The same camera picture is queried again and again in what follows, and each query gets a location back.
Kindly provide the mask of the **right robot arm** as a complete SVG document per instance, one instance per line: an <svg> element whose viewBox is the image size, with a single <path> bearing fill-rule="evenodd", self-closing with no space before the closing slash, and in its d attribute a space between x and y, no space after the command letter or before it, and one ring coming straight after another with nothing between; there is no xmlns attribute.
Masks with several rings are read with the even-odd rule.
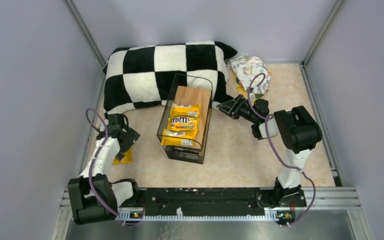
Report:
<svg viewBox="0 0 384 240"><path fill-rule="evenodd" d="M285 147L285 157L279 161L283 170L276 177L272 190L264 191L259 203L267 208L291 205L303 200L301 177L311 151L322 138L322 130L304 106L290 111L279 110L270 114L269 102L257 99L251 103L242 95L219 103L217 108L232 119L244 118L252 123L253 136L258 140L280 136Z"/></svg>

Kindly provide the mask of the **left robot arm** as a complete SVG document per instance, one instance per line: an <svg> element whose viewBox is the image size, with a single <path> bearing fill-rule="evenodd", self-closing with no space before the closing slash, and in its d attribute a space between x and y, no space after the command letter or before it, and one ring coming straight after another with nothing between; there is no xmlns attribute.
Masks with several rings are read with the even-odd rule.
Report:
<svg viewBox="0 0 384 240"><path fill-rule="evenodd" d="M115 160L122 160L139 139L124 114L109 114L98 129L95 149L85 169L67 185L73 220L77 225L112 221L119 207L139 195L133 178L111 183L108 173Z"/></svg>

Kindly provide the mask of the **yellow peanut M&M bag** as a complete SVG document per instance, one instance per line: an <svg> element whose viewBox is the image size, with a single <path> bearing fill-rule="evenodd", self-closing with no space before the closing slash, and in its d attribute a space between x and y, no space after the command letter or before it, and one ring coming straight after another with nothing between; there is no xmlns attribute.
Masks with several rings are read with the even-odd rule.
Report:
<svg viewBox="0 0 384 240"><path fill-rule="evenodd" d="M197 131L200 119L198 117L174 116L168 120L167 129L169 131Z"/></svg>

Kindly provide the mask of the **yellow candy bag back side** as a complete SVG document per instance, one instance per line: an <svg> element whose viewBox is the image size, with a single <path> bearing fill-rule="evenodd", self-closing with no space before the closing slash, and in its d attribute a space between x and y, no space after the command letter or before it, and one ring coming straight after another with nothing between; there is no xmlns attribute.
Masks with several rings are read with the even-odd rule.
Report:
<svg viewBox="0 0 384 240"><path fill-rule="evenodd" d="M193 117L197 118L201 113L200 104L178 105L173 103L170 109L170 117Z"/></svg>

